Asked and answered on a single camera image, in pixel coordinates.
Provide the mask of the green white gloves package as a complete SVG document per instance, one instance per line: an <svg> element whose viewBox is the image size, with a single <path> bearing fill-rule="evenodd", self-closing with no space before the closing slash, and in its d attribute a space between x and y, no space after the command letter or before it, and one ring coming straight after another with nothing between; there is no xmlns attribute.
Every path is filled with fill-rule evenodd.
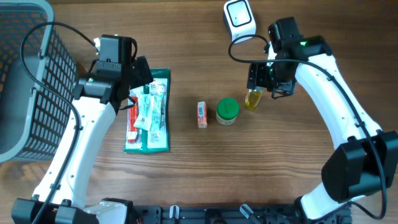
<svg viewBox="0 0 398 224"><path fill-rule="evenodd" d="M132 88L129 90L129 99L127 104L127 128L126 128L126 142L124 146L125 153L141 153L150 154L157 152L165 152L169 147L169 126L168 126L168 108L169 108L169 93L170 93L170 69L169 68L152 68L151 73L153 82ZM127 129L128 129L128 109L134 100L130 97L130 91L134 90L138 95L141 94L164 94L163 101L163 115L160 131L146 131L139 129L137 142L128 143Z"/></svg>

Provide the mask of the red coffee stick sachet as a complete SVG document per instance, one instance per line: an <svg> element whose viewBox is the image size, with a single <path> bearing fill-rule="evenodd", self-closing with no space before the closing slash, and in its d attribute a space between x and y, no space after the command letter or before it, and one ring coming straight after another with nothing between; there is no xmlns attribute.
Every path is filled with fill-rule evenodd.
<svg viewBox="0 0 398 224"><path fill-rule="evenodd" d="M137 136L139 134L139 129L134 126L139 113L138 107L138 97L134 90L130 91L130 97L134 100L128 109L128 129L127 129L127 141L128 143L137 142Z"/></svg>

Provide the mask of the small orange box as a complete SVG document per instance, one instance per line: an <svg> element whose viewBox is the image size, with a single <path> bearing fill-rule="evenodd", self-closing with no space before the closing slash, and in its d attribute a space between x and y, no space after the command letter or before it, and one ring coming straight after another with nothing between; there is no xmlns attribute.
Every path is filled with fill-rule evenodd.
<svg viewBox="0 0 398 224"><path fill-rule="evenodd" d="M199 128L207 128L207 107L204 101L200 101L197 104L197 120Z"/></svg>

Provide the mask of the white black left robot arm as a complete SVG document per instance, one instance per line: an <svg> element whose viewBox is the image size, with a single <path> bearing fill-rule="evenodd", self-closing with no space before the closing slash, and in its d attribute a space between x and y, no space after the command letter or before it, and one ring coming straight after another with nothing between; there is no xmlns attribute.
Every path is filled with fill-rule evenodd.
<svg viewBox="0 0 398 224"><path fill-rule="evenodd" d="M30 199L12 207L14 223L134 223L130 200L105 198L87 207L90 174L103 138L132 87L153 81L131 37L103 35L96 70L82 75L73 90L72 113L55 157Z"/></svg>

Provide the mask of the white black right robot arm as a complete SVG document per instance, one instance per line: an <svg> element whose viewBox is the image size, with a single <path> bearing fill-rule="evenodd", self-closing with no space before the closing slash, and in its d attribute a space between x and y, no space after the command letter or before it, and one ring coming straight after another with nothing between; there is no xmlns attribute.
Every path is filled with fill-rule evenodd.
<svg viewBox="0 0 398 224"><path fill-rule="evenodd" d="M397 133L383 131L365 112L322 36L304 37L292 17L275 21L268 33L268 58L250 65L248 88L264 88L277 99L302 86L335 149L322 167L321 183L297 199L295 220L317 222L368 195L386 197L397 167Z"/></svg>

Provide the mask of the yellow oil bottle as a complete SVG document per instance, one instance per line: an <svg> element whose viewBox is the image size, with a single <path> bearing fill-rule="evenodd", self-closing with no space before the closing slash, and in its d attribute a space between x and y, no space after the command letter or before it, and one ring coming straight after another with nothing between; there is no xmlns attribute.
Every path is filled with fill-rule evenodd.
<svg viewBox="0 0 398 224"><path fill-rule="evenodd" d="M263 93L263 87L257 86L254 89L249 89L244 102L245 108L248 110L255 110L263 96Z"/></svg>

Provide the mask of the mint green sachet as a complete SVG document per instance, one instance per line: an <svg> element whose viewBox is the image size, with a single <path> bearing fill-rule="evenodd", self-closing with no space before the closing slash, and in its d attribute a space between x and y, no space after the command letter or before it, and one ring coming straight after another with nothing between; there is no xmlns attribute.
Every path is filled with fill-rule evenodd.
<svg viewBox="0 0 398 224"><path fill-rule="evenodd" d="M138 116L134 127L146 131L160 131L163 115L164 94L138 95Z"/></svg>

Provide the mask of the green lid jar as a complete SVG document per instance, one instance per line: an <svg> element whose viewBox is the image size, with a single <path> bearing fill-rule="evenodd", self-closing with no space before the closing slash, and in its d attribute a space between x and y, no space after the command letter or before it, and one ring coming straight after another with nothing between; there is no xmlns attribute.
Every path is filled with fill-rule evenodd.
<svg viewBox="0 0 398 224"><path fill-rule="evenodd" d="M234 98L223 98L216 109L216 119L222 125L230 125L236 121L239 104Z"/></svg>

